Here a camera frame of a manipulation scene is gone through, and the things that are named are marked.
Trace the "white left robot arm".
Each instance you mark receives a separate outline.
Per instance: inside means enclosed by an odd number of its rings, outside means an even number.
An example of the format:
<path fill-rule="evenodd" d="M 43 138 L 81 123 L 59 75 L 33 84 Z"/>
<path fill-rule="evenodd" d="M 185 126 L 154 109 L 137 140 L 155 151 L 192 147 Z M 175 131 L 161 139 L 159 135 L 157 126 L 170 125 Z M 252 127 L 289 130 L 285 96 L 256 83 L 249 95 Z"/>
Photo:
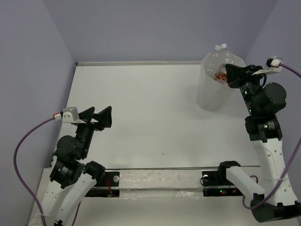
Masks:
<path fill-rule="evenodd" d="M 94 107 L 82 112 L 68 107 L 54 114 L 56 121 L 70 123 L 77 129 L 74 136 L 65 135 L 58 140 L 46 193 L 29 225 L 63 226 L 88 191 L 103 183 L 105 167 L 95 161 L 83 164 L 81 160 L 87 158 L 94 132 L 111 127 L 111 112 L 111 106 L 99 113 Z"/>

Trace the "red cap small bottle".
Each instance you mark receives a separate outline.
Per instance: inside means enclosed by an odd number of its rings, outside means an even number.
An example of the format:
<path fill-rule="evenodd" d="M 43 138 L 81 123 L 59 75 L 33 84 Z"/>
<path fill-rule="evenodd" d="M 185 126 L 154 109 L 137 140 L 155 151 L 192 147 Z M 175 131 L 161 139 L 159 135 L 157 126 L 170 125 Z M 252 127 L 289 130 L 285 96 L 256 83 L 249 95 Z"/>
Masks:
<path fill-rule="evenodd" d="M 227 82 L 227 71 L 225 68 L 226 64 L 221 64 L 215 73 L 215 80 L 220 82 Z"/>

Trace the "clear crushed plastic bottle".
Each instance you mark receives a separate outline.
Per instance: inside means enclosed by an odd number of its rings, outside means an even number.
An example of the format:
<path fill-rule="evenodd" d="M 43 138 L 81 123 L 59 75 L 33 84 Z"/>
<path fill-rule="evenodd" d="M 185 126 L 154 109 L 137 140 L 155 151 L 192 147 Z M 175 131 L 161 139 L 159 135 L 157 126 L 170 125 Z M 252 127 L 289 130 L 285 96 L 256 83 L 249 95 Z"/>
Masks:
<path fill-rule="evenodd" d="M 209 75 L 212 75 L 215 73 L 218 63 L 221 57 L 221 45 L 215 45 L 213 52 L 210 54 L 208 64 L 207 64 L 207 72 Z"/>

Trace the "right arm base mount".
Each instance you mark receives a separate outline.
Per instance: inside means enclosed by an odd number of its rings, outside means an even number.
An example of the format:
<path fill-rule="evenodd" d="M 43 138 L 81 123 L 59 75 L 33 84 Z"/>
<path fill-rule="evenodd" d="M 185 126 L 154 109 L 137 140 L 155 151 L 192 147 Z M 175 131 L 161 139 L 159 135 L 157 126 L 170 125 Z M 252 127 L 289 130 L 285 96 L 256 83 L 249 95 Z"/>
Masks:
<path fill-rule="evenodd" d="M 202 171 L 200 184 L 203 187 L 204 197 L 226 197 L 226 196 L 242 196 L 238 190 L 229 181 L 224 181 L 219 178 L 217 170 Z"/>

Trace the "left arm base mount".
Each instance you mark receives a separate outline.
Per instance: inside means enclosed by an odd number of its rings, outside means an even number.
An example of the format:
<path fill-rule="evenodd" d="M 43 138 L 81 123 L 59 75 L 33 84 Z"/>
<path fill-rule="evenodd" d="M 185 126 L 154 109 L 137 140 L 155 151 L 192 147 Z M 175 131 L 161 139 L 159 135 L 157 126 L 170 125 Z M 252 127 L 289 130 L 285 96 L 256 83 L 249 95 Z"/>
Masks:
<path fill-rule="evenodd" d="M 115 198 L 119 197 L 119 171 L 106 171 L 104 179 L 91 188 L 85 197 Z"/>

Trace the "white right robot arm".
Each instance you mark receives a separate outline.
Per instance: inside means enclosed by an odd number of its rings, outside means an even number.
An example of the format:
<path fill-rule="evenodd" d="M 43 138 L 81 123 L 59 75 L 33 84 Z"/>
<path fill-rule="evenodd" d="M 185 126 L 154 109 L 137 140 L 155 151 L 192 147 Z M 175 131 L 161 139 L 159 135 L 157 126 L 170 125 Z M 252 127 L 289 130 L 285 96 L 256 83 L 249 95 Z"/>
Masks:
<path fill-rule="evenodd" d="M 282 155 L 282 131 L 276 114 L 286 105 L 286 91 L 267 83 L 261 66 L 227 64 L 226 85 L 215 92 L 213 104 L 239 89 L 249 115 L 236 116 L 240 104 L 230 106 L 227 116 L 213 110 L 202 113 L 188 100 L 195 80 L 175 76 L 163 91 L 154 76 L 130 79 L 110 77 L 99 86 L 114 101 L 110 130 L 92 143 L 93 154 L 108 166 L 196 166 L 218 163 L 209 178 L 214 184 L 232 184 L 258 222 L 295 218 L 301 204 L 290 188 Z"/>

